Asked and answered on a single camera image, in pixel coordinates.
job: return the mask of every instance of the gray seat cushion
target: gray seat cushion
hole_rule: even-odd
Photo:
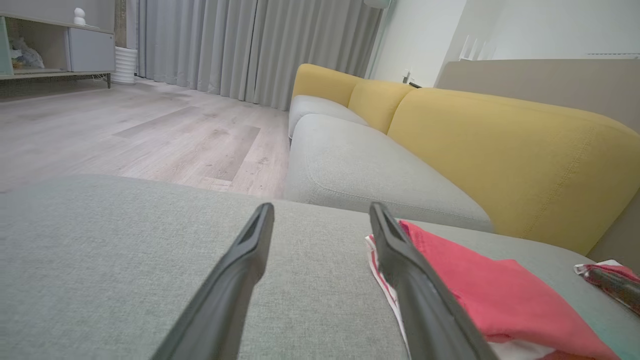
[[[381,201],[401,218],[493,231],[480,205],[387,135],[325,115],[298,123],[284,197],[362,212]]]
[[[329,115],[356,124],[369,126],[362,117],[337,102],[323,99],[322,97],[298,95],[293,98],[291,107],[289,108],[289,138],[293,137],[293,131],[298,121],[308,114]]]
[[[148,359],[264,200],[111,176],[73,176],[0,194],[3,353],[8,359]],[[371,275],[365,213],[273,201],[264,277],[240,358],[406,357]],[[569,250],[416,222],[549,284],[623,359],[640,320],[573,273]]]

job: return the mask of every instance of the curtain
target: curtain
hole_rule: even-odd
[[[364,76],[380,15],[362,0],[141,0],[138,74],[287,110],[302,63]]]

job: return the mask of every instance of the floor plank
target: floor plank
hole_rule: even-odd
[[[282,197],[287,113],[146,79],[79,86],[0,99],[0,192],[108,174]]]

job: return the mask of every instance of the beige partition panel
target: beige partition panel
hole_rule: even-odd
[[[640,60],[485,60],[448,63],[435,87],[599,113],[640,133]],[[588,256],[640,273],[640,195]]]

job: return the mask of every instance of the white plant pot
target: white plant pot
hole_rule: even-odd
[[[133,85],[136,78],[136,58],[138,50],[116,46],[116,72],[111,75],[111,81],[116,84]]]

